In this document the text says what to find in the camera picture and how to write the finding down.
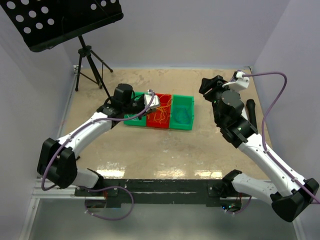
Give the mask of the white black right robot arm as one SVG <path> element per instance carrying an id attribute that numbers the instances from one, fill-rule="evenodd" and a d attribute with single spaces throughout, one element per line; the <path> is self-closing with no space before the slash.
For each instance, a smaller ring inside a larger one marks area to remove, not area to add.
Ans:
<path id="1" fill-rule="evenodd" d="M 214 189 L 222 198 L 233 197 L 237 193 L 257 198 L 270 205 L 282 220 L 291 223 L 309 205 L 319 202 L 316 194 L 320 185 L 315 179 L 306 179 L 287 165 L 267 145 L 265 134 L 259 133 L 251 123 L 251 114 L 245 110 L 240 96 L 240 91 L 247 89 L 249 84 L 249 75 L 236 71 L 231 81 L 220 75 L 203 78 L 199 93 L 211 103 L 214 122 L 223 138 L 253 160 L 269 181 L 233 170 Z"/>

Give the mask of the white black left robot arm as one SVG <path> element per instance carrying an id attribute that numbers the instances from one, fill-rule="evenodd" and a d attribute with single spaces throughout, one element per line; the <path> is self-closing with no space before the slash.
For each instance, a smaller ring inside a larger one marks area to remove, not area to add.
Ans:
<path id="1" fill-rule="evenodd" d="M 85 123 L 59 139 L 46 139 L 37 165 L 37 172 L 42 177 L 41 189 L 65 189 L 74 185 L 84 187 L 92 196 L 99 196 L 104 190 L 103 177 L 94 170 L 77 167 L 80 153 L 100 135 L 123 122 L 125 115 L 135 119 L 146 114 L 149 105 L 146 98 L 153 96 L 152 90 L 136 96 L 131 85 L 120 83 L 113 96 Z"/>

